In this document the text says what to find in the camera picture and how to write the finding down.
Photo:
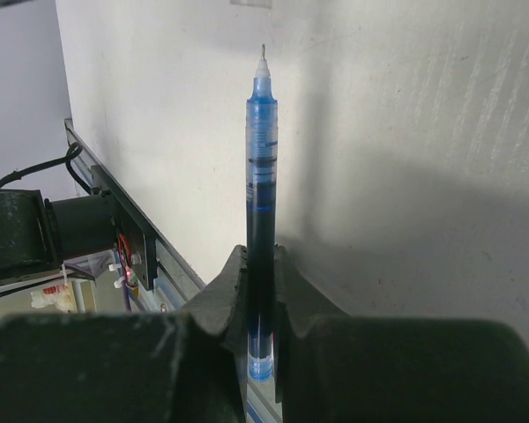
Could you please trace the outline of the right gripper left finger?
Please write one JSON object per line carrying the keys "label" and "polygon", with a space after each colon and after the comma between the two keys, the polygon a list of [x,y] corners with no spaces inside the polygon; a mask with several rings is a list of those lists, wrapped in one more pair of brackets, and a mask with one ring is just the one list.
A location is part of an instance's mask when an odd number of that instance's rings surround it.
{"label": "right gripper left finger", "polygon": [[0,321],[0,422],[243,422],[246,249],[174,312]]}

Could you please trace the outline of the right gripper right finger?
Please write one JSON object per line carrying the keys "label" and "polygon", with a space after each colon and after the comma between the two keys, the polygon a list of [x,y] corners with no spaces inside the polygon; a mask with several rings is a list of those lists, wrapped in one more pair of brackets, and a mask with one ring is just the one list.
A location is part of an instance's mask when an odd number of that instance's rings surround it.
{"label": "right gripper right finger", "polygon": [[529,349],[481,319],[351,316],[274,258],[286,422],[529,422]]}

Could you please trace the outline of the blue pen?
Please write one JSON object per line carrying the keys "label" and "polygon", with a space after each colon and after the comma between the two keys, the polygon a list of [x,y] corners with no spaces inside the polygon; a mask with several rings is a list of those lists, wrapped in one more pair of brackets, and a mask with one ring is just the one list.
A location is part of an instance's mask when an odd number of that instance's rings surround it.
{"label": "blue pen", "polygon": [[249,283],[248,369],[265,382],[272,376],[272,310],[278,164],[278,102],[261,47],[252,94],[246,102],[246,242]]}

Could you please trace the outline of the clear pen cap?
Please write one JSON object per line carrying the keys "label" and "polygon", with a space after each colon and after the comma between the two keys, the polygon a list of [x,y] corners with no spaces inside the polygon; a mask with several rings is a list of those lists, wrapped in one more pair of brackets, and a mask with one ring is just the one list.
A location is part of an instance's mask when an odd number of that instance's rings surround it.
{"label": "clear pen cap", "polygon": [[230,3],[246,7],[271,9],[273,0],[230,0]]}

